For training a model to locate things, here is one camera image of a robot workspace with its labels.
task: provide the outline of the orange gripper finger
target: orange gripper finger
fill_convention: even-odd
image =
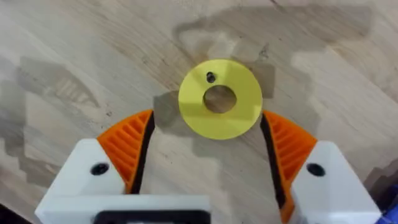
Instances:
[[[139,193],[154,128],[154,112],[145,110],[120,121],[97,137],[126,184],[127,194]]]
[[[261,130],[267,144],[280,217],[287,223],[294,210],[290,194],[292,182],[317,140],[293,122],[266,110],[263,111]]]

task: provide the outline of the small hole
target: small hole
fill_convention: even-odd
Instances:
[[[225,113],[235,106],[236,96],[229,87],[215,85],[205,92],[203,101],[210,111],[214,113]]]
[[[307,164],[307,170],[317,177],[323,177],[326,174],[325,169],[321,165],[315,163]]]
[[[104,173],[106,173],[106,171],[108,171],[109,169],[109,164],[105,163],[105,162],[100,162],[99,164],[95,164],[90,172],[93,175],[102,175]]]

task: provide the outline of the wood grain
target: wood grain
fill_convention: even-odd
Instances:
[[[372,190],[398,159],[397,15],[394,0],[2,0],[0,203],[38,223],[79,139],[154,108],[144,193],[208,194],[214,223],[280,223],[259,127],[212,141],[178,113],[185,74],[220,57]]]

